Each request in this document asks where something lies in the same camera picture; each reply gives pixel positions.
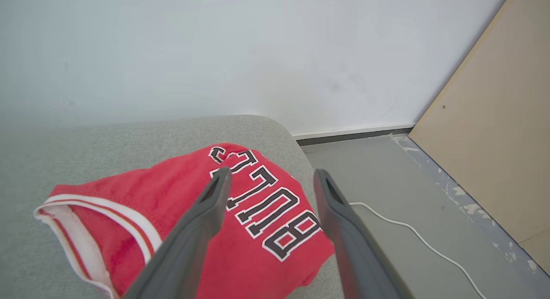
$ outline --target white stripe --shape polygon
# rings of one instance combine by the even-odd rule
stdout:
[[[132,226],[127,221],[125,221],[122,217],[116,215],[115,213],[112,213],[107,209],[102,209],[101,207],[96,207],[92,204],[84,203],[81,201],[75,201],[75,200],[59,201],[55,203],[44,203],[39,207],[39,209],[44,209],[46,207],[55,207],[57,205],[78,205],[80,207],[87,207],[88,209],[91,209],[106,215],[107,217],[117,222],[120,226],[124,227],[124,229],[126,229],[126,231],[128,231],[135,238],[139,248],[141,249],[141,252],[143,253],[143,259],[145,264],[147,264],[151,259],[151,253],[149,252],[149,248],[147,248],[147,244],[145,243],[145,239],[143,238],[143,236],[141,236],[139,231],[137,231],[134,226]]]
[[[139,226],[141,230],[143,230],[143,232],[151,242],[151,245],[153,245],[153,249],[155,251],[157,251],[161,246],[161,243],[162,243],[161,236],[159,236],[159,233],[157,232],[153,224],[149,222],[149,220],[147,220],[147,217],[144,217],[138,211],[131,209],[130,207],[126,207],[125,205],[121,205],[120,203],[116,203],[114,201],[110,201],[110,200],[107,200],[104,198],[98,198],[98,197],[60,194],[60,195],[49,197],[47,201],[44,203],[44,205],[52,201],[71,200],[71,199],[86,201],[96,205],[101,205],[103,207],[108,207],[109,209],[112,209],[120,213],[121,215],[124,215],[125,217],[127,217],[128,219],[136,223],[136,225]]]
[[[40,209],[42,208],[39,207],[34,211],[34,217],[49,225],[52,229],[59,243],[61,243],[65,256],[67,256],[69,264],[75,273],[84,281],[102,289],[111,299],[118,299],[118,294],[110,281],[110,275],[105,268],[105,263],[98,244],[96,244],[94,238],[90,235],[88,230],[86,230],[80,219],[66,205],[52,206],[43,209],[45,212],[54,215],[57,221],[63,225],[82,263],[86,267],[91,280],[84,275],[67,238],[65,238],[63,231],[58,227],[57,223],[55,223],[53,217],[40,213]]]

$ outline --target dark baseboard strip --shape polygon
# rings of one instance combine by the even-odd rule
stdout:
[[[344,140],[384,136],[385,134],[391,134],[391,133],[393,133],[393,134],[402,134],[402,133],[408,134],[412,130],[413,130],[412,128],[390,129],[388,131],[352,133],[352,134],[342,134],[340,136],[301,139],[301,140],[296,140],[296,142],[298,142],[298,144],[300,146],[310,146],[311,144],[320,144],[320,143],[327,143],[327,142],[336,142],[336,141],[344,141]]]

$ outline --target floor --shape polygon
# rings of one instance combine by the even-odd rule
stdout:
[[[406,135],[302,146],[349,202],[409,223],[460,263],[487,299],[550,298],[550,278],[444,170]],[[412,231],[355,207],[416,298],[477,299],[466,276]]]

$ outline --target white wall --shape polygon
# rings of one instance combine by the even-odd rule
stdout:
[[[415,122],[504,0],[0,0],[0,119]]]

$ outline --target white cable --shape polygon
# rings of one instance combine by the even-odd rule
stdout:
[[[428,247],[430,248],[430,250],[432,250],[435,254],[438,254],[439,256],[442,256],[442,258],[444,258],[445,260],[451,262],[452,264],[454,264],[455,266],[457,266],[458,268],[460,268],[460,270],[462,270],[462,272],[464,272],[464,274],[466,275],[466,277],[468,278],[468,280],[470,281],[470,284],[472,284],[472,286],[474,287],[474,289],[476,290],[476,292],[478,293],[478,295],[483,298],[483,299],[487,299],[482,293],[481,291],[477,288],[476,284],[474,283],[474,281],[472,280],[472,278],[470,277],[470,275],[468,274],[468,272],[466,272],[466,270],[464,268],[462,268],[462,266],[452,260],[451,258],[448,258],[447,256],[441,254],[438,250],[436,250],[435,248],[432,248],[431,245],[428,244],[428,242],[426,242],[426,240],[424,240],[424,238],[422,238],[422,236],[418,233],[418,231],[416,231],[416,229],[414,229],[411,225],[409,225],[408,223],[401,223],[401,222],[398,222],[398,221],[394,221],[394,220],[391,220],[391,219],[387,219],[383,216],[381,216],[377,211],[374,211],[371,207],[369,207],[368,205],[362,203],[362,202],[350,202],[349,203],[350,205],[363,205],[363,207],[366,207],[367,209],[369,209],[371,212],[373,212],[377,217],[380,217],[381,219],[387,221],[387,222],[390,222],[390,223],[396,223],[397,225],[401,225],[401,226],[405,226],[405,227],[409,227],[410,230],[414,231],[415,235],[420,239],[422,240],[422,242]]]

